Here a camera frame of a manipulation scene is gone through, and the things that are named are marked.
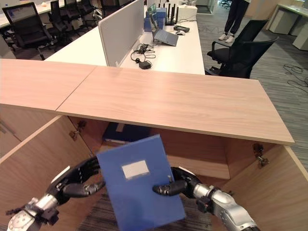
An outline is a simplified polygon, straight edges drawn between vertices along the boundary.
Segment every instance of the blue file folder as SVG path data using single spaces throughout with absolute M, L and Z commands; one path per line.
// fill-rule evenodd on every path
M 173 179 L 159 135 L 97 155 L 121 231 L 156 228 L 185 217 L 178 195 L 161 196 L 154 185 Z

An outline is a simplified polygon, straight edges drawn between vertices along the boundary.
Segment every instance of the cabinet hinge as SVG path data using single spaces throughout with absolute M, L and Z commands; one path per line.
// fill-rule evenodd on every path
M 259 143 L 255 143 L 253 145 L 253 149 L 254 149 L 254 154 L 255 154 L 255 157 L 256 159 L 259 161 L 259 168 L 263 168 L 264 166 L 268 165 L 270 162 L 267 158 L 263 158 L 262 155 L 263 155 L 263 145 L 262 144 L 259 144 Z
M 87 124 L 87 122 L 85 120 L 80 120 L 78 122 L 77 130 L 76 131 L 70 131 L 69 135 L 70 135 L 70 137 L 72 137 L 73 141 L 77 140 L 78 134 L 80 134 L 81 131 L 85 128 L 86 124 Z

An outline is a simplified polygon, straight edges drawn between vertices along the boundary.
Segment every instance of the robotic hand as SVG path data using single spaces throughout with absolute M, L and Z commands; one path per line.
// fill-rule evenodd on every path
M 32 200 L 21 208 L 7 211 L 15 214 L 9 222 L 8 231 L 38 231 L 42 224 L 54 225 L 59 212 L 56 207 L 65 204 L 71 197 L 87 197 L 99 191 L 104 181 L 83 185 L 91 176 L 99 173 L 96 157 L 85 160 L 70 169 L 68 166 L 57 175 L 41 199 Z
M 171 168 L 175 181 L 168 185 L 157 185 L 153 191 L 160 195 L 173 196 L 183 193 L 196 198 L 198 210 L 218 217 L 228 231 L 260 231 L 248 212 L 229 194 L 214 186 L 207 186 L 191 172 L 180 167 Z

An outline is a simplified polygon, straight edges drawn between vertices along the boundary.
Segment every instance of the black pants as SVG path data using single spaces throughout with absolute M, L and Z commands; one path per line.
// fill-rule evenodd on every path
M 231 26 L 231 33 L 235 34 L 240 28 L 242 19 L 245 15 L 245 12 L 248 8 L 249 3 L 244 0 L 232 0 L 232 4 L 229 11 L 228 20 L 225 26 L 225 32 L 228 33 Z

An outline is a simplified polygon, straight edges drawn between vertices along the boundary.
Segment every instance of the white sneaker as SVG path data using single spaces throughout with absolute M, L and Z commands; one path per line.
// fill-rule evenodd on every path
M 219 38 L 218 40 L 226 40 L 227 39 L 227 35 L 225 33 L 223 33 Z
M 229 38 L 226 40 L 226 43 L 232 43 L 234 41 L 234 36 L 230 35 Z

